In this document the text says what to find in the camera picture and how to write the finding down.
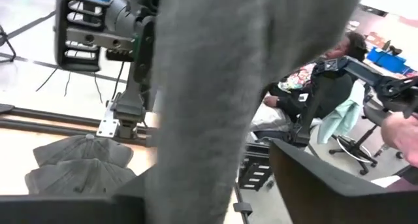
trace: hand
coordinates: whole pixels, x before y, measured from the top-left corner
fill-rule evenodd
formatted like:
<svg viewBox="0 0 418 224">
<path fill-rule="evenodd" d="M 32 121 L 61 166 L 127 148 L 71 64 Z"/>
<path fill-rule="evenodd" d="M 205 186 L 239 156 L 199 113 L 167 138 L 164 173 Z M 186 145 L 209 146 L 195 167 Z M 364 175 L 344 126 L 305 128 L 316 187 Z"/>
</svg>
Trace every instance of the hand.
<svg viewBox="0 0 418 224">
<path fill-rule="evenodd" d="M 400 150 L 407 162 L 418 167 L 417 119 L 404 119 L 402 113 L 394 113 L 383 122 L 381 135 L 386 144 Z"/>
<path fill-rule="evenodd" d="M 266 106 L 269 106 L 269 107 L 276 107 L 276 103 L 277 103 L 277 101 L 279 100 L 279 97 L 276 97 L 276 96 L 268 96 L 268 97 L 265 97 L 264 98 L 264 100 L 263 100 L 263 102 L 264 102 L 264 104 L 266 104 Z"/>
</svg>

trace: cable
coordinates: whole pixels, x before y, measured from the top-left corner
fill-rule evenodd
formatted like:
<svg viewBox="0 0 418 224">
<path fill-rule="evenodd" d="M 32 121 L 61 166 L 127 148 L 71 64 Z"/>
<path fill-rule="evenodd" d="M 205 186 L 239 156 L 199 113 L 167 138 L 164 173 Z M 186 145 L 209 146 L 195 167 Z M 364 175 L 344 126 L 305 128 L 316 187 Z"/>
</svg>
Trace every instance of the cable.
<svg viewBox="0 0 418 224">
<path fill-rule="evenodd" d="M 58 70 L 58 67 L 55 68 L 54 71 L 52 71 L 52 73 L 47 77 L 47 79 L 43 82 L 43 84 L 41 84 L 39 86 L 39 88 L 36 91 L 39 91 L 42 87 L 44 87 L 44 85 L 49 81 L 49 79 L 51 79 L 52 75 L 54 75 L 54 73 Z"/>
<path fill-rule="evenodd" d="M 119 74 L 118 74 L 118 78 L 116 79 L 115 89 L 113 90 L 112 100 L 115 99 L 116 91 L 118 89 L 118 84 L 119 84 L 120 76 L 122 75 L 122 71 L 123 71 L 123 66 L 124 65 L 125 65 L 125 62 L 123 62 L 122 65 L 121 65 L 121 67 L 120 67 L 120 71 L 119 71 Z"/>
<path fill-rule="evenodd" d="M 67 96 L 67 89 L 68 89 L 68 84 L 70 83 L 70 78 L 71 78 L 71 71 L 69 71 L 69 73 L 68 73 L 68 80 L 67 80 L 67 83 L 65 84 L 64 97 Z"/>
<path fill-rule="evenodd" d="M 94 75 L 94 83 L 96 84 L 97 92 L 99 93 L 100 102 L 103 104 L 102 93 L 100 92 L 99 85 L 97 84 L 96 73 L 93 73 L 93 75 Z"/>
<path fill-rule="evenodd" d="M 77 5 L 77 10 L 80 8 L 80 5 L 81 5 L 81 2 L 78 2 L 78 5 Z M 76 15 L 77 15 L 77 13 L 75 12 L 74 13 L 74 16 L 72 17 L 72 19 L 73 20 L 75 20 L 76 19 Z M 54 69 L 54 71 L 52 71 L 52 73 L 47 77 L 47 79 L 39 86 L 39 88 L 35 91 L 35 92 L 38 92 L 40 89 L 42 89 L 43 87 L 44 87 L 44 85 L 51 79 L 51 77 L 55 74 L 55 72 L 58 70 L 58 68 L 59 67 L 56 67 L 55 69 Z M 66 96 L 67 95 L 67 88 L 68 88 L 68 83 L 70 82 L 70 74 L 69 74 L 69 76 L 68 76 L 68 81 L 67 81 L 67 84 L 65 85 L 65 94 L 64 94 L 64 96 Z"/>
</svg>

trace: floral shirt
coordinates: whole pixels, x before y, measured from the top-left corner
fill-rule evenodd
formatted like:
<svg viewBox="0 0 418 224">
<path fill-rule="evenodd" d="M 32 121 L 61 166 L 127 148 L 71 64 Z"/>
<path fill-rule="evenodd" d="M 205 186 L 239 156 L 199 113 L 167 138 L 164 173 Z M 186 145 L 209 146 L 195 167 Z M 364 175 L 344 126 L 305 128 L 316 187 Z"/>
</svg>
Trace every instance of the floral shirt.
<svg viewBox="0 0 418 224">
<path fill-rule="evenodd" d="M 278 87 L 286 92 L 290 92 L 292 89 L 302 89 L 304 86 L 310 83 L 311 74 L 314 67 L 315 63 L 301 67 L 298 71 L 287 77 L 285 82 L 279 82 Z"/>
</svg>

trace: metal clamp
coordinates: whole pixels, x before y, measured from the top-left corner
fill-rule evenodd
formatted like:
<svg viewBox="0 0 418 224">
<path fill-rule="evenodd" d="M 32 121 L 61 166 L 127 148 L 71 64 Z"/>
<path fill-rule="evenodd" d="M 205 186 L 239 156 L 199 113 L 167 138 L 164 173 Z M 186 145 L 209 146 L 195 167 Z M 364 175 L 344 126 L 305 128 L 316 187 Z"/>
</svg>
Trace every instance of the metal clamp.
<svg viewBox="0 0 418 224">
<path fill-rule="evenodd" d="M 247 202 L 238 202 L 234 203 L 234 211 L 240 212 L 242 214 L 247 214 L 249 216 L 253 213 L 253 208 Z"/>
<path fill-rule="evenodd" d="M 119 120 L 113 117 L 113 100 L 108 101 L 104 118 L 100 121 L 99 128 L 96 132 L 97 136 L 113 138 L 118 130 Z"/>
</svg>

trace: office chair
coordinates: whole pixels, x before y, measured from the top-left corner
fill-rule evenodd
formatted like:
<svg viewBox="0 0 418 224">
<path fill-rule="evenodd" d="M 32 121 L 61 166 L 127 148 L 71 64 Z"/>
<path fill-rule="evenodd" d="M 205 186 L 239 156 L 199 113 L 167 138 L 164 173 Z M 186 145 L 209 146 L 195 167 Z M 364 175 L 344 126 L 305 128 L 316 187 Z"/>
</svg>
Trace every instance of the office chair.
<svg viewBox="0 0 418 224">
<path fill-rule="evenodd" d="M 0 63 L 13 62 L 14 59 L 16 58 L 16 51 L 14 51 L 14 48 L 13 48 L 12 44 L 8 41 L 6 31 L 0 25 L 0 47 L 2 47 L 2 45 L 4 45 L 4 44 L 7 44 L 7 46 L 10 48 L 10 51 L 12 51 L 12 56 L 10 58 L 6 59 L 6 60 L 1 60 Z"/>
<path fill-rule="evenodd" d="M 361 175 L 368 174 L 369 170 L 366 163 L 370 163 L 371 167 L 376 167 L 378 162 L 372 158 L 370 152 L 362 145 L 362 143 L 374 132 L 377 127 L 380 127 L 383 120 L 390 114 L 388 110 L 384 109 L 378 103 L 370 101 L 363 106 L 364 116 L 362 119 L 368 119 L 374 126 L 369 129 L 358 141 L 355 141 L 346 136 L 332 136 L 340 145 L 340 149 L 329 150 L 331 155 L 335 153 L 347 153 L 359 162 L 362 170 Z"/>
</svg>

